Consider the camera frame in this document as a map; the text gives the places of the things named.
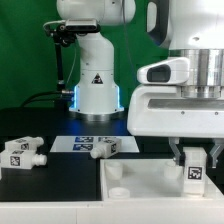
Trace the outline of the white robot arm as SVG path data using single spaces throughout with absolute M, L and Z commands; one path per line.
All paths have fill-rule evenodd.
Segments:
M 88 118 L 121 111 L 114 48 L 99 29 L 131 21 L 135 10 L 135 0 L 57 0 L 64 31 L 81 48 L 72 111 Z M 169 56 L 138 70 L 128 131 L 166 137 L 172 147 L 183 137 L 210 138 L 216 159 L 224 150 L 224 0 L 149 0 L 147 32 Z

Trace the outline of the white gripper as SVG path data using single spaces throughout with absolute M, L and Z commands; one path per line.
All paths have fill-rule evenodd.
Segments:
M 209 161 L 216 168 L 224 150 L 224 99 L 186 99 L 177 86 L 140 85 L 131 97 L 127 129 L 134 136 L 169 137 L 177 165 L 178 137 L 214 138 Z

